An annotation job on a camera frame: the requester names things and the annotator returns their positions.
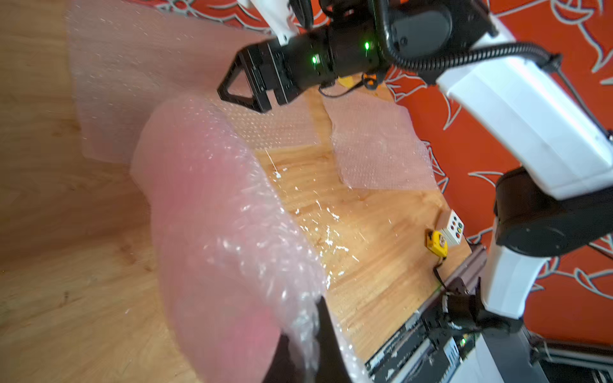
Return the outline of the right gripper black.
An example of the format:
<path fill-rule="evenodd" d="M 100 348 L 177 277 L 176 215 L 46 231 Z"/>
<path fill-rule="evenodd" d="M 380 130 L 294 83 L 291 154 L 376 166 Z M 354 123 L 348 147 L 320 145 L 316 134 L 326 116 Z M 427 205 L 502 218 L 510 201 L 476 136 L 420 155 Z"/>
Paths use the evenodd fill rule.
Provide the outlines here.
<path fill-rule="evenodd" d="M 286 105 L 314 86 L 361 73 L 369 87 L 388 70 L 372 21 L 333 22 L 282 46 L 271 39 L 241 49 L 217 88 L 222 101 L 257 113 L 271 110 L 267 92 Z"/>

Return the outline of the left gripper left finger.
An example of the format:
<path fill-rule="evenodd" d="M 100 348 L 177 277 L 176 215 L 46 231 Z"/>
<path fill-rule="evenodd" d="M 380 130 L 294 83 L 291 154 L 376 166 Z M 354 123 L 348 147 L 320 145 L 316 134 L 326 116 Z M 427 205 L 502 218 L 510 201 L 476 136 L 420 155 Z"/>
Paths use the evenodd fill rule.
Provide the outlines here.
<path fill-rule="evenodd" d="M 303 352 L 288 335 L 281 334 L 262 383 L 302 383 L 306 374 Z"/>

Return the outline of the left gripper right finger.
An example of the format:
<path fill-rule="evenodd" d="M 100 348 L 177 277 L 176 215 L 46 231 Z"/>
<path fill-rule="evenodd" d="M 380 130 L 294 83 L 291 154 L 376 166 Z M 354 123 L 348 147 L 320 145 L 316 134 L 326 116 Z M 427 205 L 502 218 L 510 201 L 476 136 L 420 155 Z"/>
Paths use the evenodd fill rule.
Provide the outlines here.
<path fill-rule="evenodd" d="M 351 383 L 343 355 L 335 334 L 330 311 L 325 298 L 317 302 L 319 331 L 316 339 L 319 343 L 319 368 L 315 376 L 317 383 Z"/>

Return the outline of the pink glass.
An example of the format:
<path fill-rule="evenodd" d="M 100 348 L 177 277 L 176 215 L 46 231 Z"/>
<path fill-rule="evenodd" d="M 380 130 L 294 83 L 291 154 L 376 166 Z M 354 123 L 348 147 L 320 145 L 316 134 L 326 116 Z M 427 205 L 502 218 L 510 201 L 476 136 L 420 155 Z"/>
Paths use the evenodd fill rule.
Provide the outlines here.
<path fill-rule="evenodd" d="M 165 101 L 131 173 L 151 208 L 164 312 L 196 376 L 262 382 L 286 334 L 303 352 L 305 382 L 315 382 L 327 275 L 226 116 L 196 94 Z M 332 322 L 352 382 L 369 381 Z"/>

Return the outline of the orange glass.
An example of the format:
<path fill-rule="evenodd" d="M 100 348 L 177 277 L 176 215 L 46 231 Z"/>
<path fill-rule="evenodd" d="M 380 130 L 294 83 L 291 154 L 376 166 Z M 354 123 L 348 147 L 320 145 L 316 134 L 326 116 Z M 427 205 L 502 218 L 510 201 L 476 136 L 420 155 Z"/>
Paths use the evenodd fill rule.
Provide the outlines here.
<path fill-rule="evenodd" d="M 219 108 L 253 149 L 316 145 L 307 101 L 260 114 L 220 100 L 237 51 L 263 41 L 255 31 L 127 1 L 71 1 L 66 12 L 73 99 L 84 154 L 129 163 L 158 105 L 197 93 Z"/>

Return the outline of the bubble wrap sheet clear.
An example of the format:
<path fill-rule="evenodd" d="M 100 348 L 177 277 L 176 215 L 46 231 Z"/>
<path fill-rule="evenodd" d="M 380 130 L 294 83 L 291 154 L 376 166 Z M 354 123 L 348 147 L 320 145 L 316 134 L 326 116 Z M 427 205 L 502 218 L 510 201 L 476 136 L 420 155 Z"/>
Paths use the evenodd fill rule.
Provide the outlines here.
<path fill-rule="evenodd" d="M 426 146 L 409 112 L 362 92 L 325 98 L 341 181 L 349 188 L 429 191 L 437 188 Z"/>

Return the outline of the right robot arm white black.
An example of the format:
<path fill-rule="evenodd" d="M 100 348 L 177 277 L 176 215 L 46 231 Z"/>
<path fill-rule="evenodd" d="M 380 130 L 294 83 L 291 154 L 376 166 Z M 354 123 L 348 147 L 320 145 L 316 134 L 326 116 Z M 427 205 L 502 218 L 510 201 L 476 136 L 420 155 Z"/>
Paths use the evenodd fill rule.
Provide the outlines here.
<path fill-rule="evenodd" d="M 473 295 L 442 295 L 457 334 L 514 332 L 541 268 L 612 232 L 612 133 L 561 71 L 560 54 L 516 41 L 480 1 L 291 1 L 304 34 L 279 32 L 241 49 L 223 101 L 258 113 L 307 89 L 361 75 L 367 89 L 392 67 L 415 73 L 469 111 L 520 162 L 496 183 L 493 242 Z"/>

